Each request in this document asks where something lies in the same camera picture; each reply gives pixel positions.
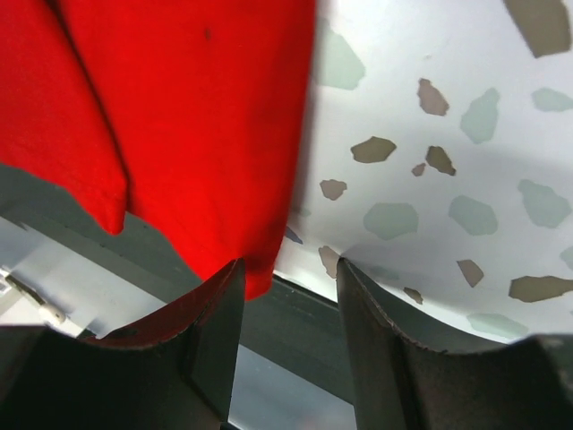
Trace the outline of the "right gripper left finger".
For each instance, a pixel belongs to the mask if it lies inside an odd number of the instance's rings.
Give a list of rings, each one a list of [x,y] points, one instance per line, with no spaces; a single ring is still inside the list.
[[[244,292],[233,260],[102,339],[3,327],[2,428],[228,428]]]

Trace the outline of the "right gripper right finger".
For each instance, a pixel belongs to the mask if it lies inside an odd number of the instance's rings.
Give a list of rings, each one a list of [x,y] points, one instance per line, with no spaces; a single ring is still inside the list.
[[[569,429],[572,338],[502,344],[455,329],[337,266],[361,429]]]

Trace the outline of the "red t shirt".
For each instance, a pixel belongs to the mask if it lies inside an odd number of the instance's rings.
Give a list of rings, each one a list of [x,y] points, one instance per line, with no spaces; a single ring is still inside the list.
[[[159,230],[200,277],[272,282],[295,183],[313,1],[4,1],[1,160],[105,229]]]

